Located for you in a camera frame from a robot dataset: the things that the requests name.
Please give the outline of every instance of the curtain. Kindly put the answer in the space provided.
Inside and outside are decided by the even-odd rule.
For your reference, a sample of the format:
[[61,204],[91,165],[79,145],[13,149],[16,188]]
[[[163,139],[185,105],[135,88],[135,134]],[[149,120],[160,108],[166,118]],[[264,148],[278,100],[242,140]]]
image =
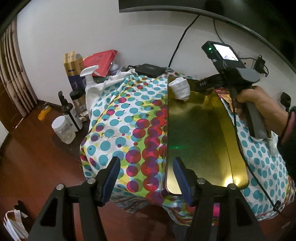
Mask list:
[[17,110],[25,117],[37,105],[37,97],[20,57],[16,19],[0,40],[0,78]]

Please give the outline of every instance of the small screen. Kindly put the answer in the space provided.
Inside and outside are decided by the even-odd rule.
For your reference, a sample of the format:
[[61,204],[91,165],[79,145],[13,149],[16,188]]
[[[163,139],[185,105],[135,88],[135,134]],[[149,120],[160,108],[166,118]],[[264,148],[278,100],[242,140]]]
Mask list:
[[219,45],[219,44],[214,44],[214,46],[223,59],[239,61],[235,56],[234,52],[228,46]]

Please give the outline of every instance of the hand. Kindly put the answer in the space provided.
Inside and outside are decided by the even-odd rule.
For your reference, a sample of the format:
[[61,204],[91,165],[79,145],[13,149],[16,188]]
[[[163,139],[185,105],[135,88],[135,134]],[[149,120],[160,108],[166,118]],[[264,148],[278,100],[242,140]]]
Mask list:
[[[244,89],[237,95],[237,101],[251,101],[264,118],[265,128],[281,136],[288,121],[289,114],[283,110],[260,86]],[[243,111],[238,106],[237,114],[244,119]]]

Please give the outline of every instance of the gray handle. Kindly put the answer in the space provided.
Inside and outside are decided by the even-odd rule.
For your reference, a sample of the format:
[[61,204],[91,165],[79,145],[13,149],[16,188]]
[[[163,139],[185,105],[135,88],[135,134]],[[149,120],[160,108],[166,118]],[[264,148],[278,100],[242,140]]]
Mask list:
[[253,102],[246,102],[246,110],[244,110],[244,113],[248,122],[250,136],[257,139],[266,139],[267,132],[264,126],[263,117]]

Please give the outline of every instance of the polka dot fabric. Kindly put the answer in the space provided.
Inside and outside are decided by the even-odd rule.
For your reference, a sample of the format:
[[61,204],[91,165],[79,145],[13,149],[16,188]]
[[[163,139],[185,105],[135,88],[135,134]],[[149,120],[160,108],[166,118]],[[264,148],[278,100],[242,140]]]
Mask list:
[[162,205],[175,222],[189,225],[194,209],[183,198],[160,194],[168,76],[186,77],[167,69],[157,79],[131,75],[105,89],[91,110],[81,160],[84,175],[90,178],[106,168],[113,156],[119,157],[121,169],[111,196],[119,207],[134,212],[147,204]]
[[[233,122],[233,114],[229,106],[225,100],[222,99],[222,102]],[[280,207],[280,210],[282,210],[286,204],[294,200],[295,193],[294,181],[288,176],[284,160],[281,155],[272,156],[270,154],[268,141],[254,142],[250,138],[249,129],[245,122],[240,120],[238,116],[236,116],[236,119],[238,120],[238,136],[251,170],[265,188],[273,203],[277,200],[282,202]],[[277,213],[272,210],[272,205],[268,201],[267,196],[261,190],[249,170],[247,171],[250,183],[246,189],[242,190],[242,193],[252,208],[253,213],[258,220],[275,217]]]

